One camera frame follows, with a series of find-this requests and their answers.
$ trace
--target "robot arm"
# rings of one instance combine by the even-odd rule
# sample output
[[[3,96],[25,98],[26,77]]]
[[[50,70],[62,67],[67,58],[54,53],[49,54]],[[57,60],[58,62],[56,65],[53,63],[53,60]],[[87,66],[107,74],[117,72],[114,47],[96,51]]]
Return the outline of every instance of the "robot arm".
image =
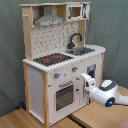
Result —
[[[84,85],[80,87],[80,99],[84,101],[85,96],[97,103],[111,107],[112,105],[128,105],[128,97],[119,93],[118,86],[115,81],[105,80],[98,88],[96,80],[88,74],[81,74]]]

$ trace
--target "oven door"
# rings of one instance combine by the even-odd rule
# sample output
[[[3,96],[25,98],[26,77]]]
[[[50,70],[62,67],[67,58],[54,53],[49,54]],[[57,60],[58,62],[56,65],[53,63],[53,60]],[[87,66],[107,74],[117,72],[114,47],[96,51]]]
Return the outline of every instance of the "oven door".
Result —
[[[74,85],[60,89],[55,94],[55,111],[61,111],[72,105],[74,102]]]
[[[54,83],[49,87],[50,125],[68,116],[79,108],[79,94],[76,92],[75,77]]]

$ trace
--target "toy kitchen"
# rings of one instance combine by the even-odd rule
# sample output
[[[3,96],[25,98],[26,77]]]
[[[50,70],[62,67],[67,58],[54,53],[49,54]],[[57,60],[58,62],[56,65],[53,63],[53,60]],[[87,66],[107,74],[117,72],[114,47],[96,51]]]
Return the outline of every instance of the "toy kitchen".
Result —
[[[102,79],[105,48],[85,43],[90,2],[22,4],[27,111],[46,128],[89,104],[82,73]]]

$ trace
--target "table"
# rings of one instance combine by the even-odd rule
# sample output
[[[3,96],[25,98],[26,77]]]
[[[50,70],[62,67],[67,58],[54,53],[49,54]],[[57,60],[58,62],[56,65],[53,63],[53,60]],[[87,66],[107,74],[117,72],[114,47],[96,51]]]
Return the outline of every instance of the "table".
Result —
[[[128,96],[128,89],[119,86],[119,91]],[[71,114],[71,117],[87,128],[116,128],[128,118],[128,107],[115,105],[107,108],[93,101]]]
[[[0,128],[44,128],[36,118],[23,109],[0,118]],[[64,118],[50,128],[81,128],[69,118]]]

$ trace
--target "backsplash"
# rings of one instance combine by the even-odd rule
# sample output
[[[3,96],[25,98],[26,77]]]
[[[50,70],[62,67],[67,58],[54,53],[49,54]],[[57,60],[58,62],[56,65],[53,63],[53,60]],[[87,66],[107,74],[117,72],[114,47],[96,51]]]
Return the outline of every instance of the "backsplash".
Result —
[[[78,33],[79,22],[69,22],[31,29],[33,58],[66,50],[73,33]],[[78,36],[73,38],[78,46]]]

